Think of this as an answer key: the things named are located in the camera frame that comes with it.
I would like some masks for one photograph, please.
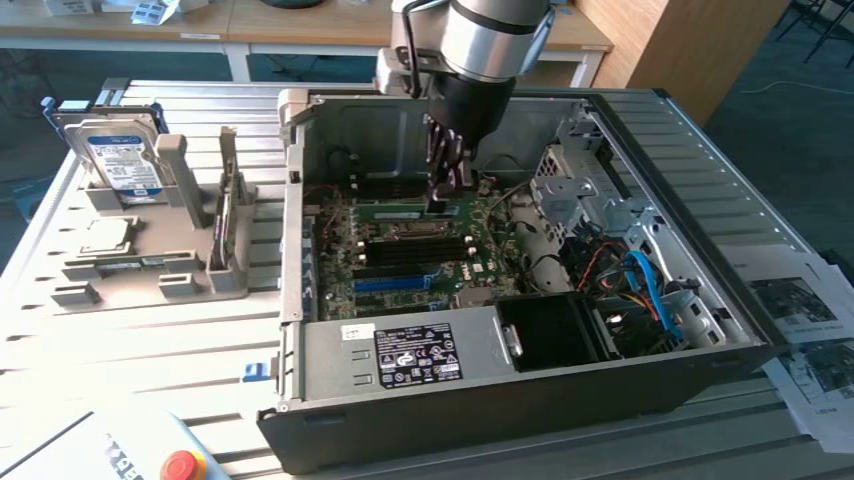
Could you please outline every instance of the emergency stop button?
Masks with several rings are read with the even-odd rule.
[[[163,462],[160,480],[202,480],[204,478],[204,459],[179,450]]]

